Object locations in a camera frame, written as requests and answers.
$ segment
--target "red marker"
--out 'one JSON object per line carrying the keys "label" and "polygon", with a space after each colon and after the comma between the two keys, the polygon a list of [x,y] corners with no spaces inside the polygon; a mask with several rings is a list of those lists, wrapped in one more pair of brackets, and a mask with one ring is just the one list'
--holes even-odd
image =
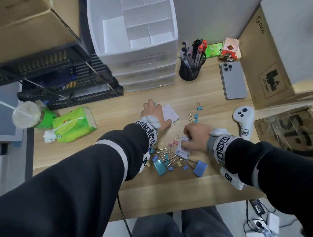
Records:
{"label": "red marker", "polygon": [[202,51],[203,51],[203,45],[199,45],[198,51],[197,51],[197,55],[196,55],[196,59],[195,59],[196,67],[199,65],[199,62],[200,62],[200,59],[201,59],[201,55],[202,55]]}
{"label": "red marker", "polygon": [[203,46],[203,52],[205,52],[205,50],[207,49],[207,47],[208,47],[208,42],[206,41],[206,40],[204,40],[204,41],[202,41],[202,44],[201,44],[202,46]]}

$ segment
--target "person's right arm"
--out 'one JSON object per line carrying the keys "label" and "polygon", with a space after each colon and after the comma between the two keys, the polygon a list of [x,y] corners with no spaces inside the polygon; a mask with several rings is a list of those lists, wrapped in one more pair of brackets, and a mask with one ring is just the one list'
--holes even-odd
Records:
{"label": "person's right arm", "polygon": [[[212,127],[188,124],[184,133],[192,139],[182,147],[207,151]],[[240,180],[253,186],[252,174],[258,170],[257,182],[277,210],[295,215],[309,236],[313,235],[311,220],[313,207],[309,197],[313,193],[313,160],[279,149],[268,142],[254,144],[238,138],[225,152],[226,169],[238,174]]]}

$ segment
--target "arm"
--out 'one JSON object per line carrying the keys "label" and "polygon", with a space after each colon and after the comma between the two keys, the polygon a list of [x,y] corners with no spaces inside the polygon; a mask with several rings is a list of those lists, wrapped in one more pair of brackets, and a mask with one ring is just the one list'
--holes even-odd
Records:
{"label": "arm", "polygon": [[[147,115],[158,118],[159,132],[171,124],[152,100],[144,104],[141,117]],[[129,124],[98,143],[1,196],[1,235],[102,237],[120,186],[137,175],[150,141],[140,125]]]}
{"label": "arm", "polygon": [[[191,150],[211,150],[217,137],[210,137],[212,127],[205,124],[186,125],[184,133],[192,142],[182,142]],[[267,142],[254,144],[238,138],[230,143],[225,152],[225,166],[240,180],[256,186],[279,211],[294,214],[308,234],[312,234],[310,217],[312,207],[305,200],[313,192],[313,160],[279,149]]]}

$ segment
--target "person's left hand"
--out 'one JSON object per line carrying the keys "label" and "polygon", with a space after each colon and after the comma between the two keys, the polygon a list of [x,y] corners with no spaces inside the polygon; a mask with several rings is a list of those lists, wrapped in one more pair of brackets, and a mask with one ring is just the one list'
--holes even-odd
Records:
{"label": "person's left hand", "polygon": [[172,120],[164,121],[163,111],[162,111],[162,105],[157,104],[156,107],[154,106],[153,100],[149,99],[148,103],[143,104],[143,111],[141,111],[141,117],[145,117],[147,115],[153,115],[161,124],[161,127],[159,128],[159,132],[165,130],[167,127],[169,127],[172,124]]}

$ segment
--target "plastic cup lid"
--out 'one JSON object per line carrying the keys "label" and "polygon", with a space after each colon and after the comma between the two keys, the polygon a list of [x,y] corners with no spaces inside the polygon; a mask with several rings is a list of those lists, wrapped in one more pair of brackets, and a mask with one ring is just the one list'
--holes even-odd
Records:
{"label": "plastic cup lid", "polygon": [[13,124],[21,129],[34,127],[40,120],[41,111],[34,102],[26,101],[13,111]]}

